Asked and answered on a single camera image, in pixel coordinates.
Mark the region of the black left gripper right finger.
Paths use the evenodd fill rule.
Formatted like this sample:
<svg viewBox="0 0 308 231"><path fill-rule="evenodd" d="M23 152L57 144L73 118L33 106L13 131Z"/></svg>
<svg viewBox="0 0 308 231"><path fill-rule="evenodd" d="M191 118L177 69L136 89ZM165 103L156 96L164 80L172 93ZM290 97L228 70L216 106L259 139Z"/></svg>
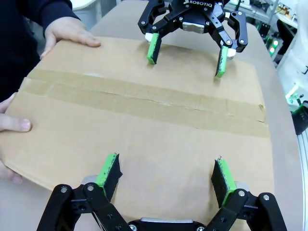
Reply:
<svg viewBox="0 0 308 231"><path fill-rule="evenodd" d="M228 231L237 219L245 220L252 231L287 230L275 196L269 192L254 196L238 188L225 160L215 161L211 181L219 210L206 231Z"/></svg>

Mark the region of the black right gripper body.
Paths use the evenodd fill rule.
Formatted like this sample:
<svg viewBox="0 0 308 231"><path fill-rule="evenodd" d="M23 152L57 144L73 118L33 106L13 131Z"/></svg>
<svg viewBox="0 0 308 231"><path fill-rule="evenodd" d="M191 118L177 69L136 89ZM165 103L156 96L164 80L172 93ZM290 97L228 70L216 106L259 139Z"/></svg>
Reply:
<svg viewBox="0 0 308 231"><path fill-rule="evenodd" d="M195 33L222 29L224 0L173 0L169 9L176 15L179 28Z"/></svg>

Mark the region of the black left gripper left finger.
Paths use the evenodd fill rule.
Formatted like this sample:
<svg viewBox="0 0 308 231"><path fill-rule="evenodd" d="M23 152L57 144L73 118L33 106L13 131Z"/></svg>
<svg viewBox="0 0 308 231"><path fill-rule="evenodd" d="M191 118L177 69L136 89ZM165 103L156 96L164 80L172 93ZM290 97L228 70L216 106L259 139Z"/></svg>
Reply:
<svg viewBox="0 0 308 231"><path fill-rule="evenodd" d="M37 230L73 231L82 214L92 214L102 231L131 230L111 203L121 176L119 154L113 153L108 155L94 182L82 183L75 189L67 184L57 185L51 193Z"/></svg>

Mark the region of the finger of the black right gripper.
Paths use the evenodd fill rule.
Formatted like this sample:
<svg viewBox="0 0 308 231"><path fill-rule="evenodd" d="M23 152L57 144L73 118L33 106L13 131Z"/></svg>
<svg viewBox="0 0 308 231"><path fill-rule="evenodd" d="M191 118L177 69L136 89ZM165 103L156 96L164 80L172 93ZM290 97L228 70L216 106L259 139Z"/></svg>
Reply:
<svg viewBox="0 0 308 231"><path fill-rule="evenodd" d="M212 10L204 11L204 14L208 19L208 33L220 48L215 73L215 76L220 78L226 71L227 61L236 53L242 52L248 44L246 16L242 11L224 12L222 6L215 6ZM225 20L235 32L234 39L222 25Z"/></svg>
<svg viewBox="0 0 308 231"><path fill-rule="evenodd" d="M180 28L180 18L184 12L185 6L182 0L174 0L171 3L163 0L148 1L138 21L138 26L150 42L147 53L149 63L157 63L162 38Z"/></svg>

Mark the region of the person left hand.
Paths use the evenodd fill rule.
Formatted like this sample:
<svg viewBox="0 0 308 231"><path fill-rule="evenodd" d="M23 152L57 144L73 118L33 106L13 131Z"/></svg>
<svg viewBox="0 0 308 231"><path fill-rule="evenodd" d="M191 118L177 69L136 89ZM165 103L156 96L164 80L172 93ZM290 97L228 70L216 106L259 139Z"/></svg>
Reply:
<svg viewBox="0 0 308 231"><path fill-rule="evenodd" d="M50 23L44 32L46 44L40 59L43 59L60 40L70 40L89 47L99 47L101 43L88 32L84 24L73 17L62 17Z"/></svg>

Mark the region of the person right hand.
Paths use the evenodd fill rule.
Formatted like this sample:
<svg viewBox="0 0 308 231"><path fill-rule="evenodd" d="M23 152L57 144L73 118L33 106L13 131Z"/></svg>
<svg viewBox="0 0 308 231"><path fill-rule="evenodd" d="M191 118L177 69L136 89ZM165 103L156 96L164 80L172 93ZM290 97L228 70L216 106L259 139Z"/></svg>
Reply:
<svg viewBox="0 0 308 231"><path fill-rule="evenodd" d="M0 130L29 132L32 129L32 123L28 119L5 114L15 96L16 92L0 103ZM15 183L22 182L22 176L5 166L2 160L0 161L0 179L9 180Z"/></svg>

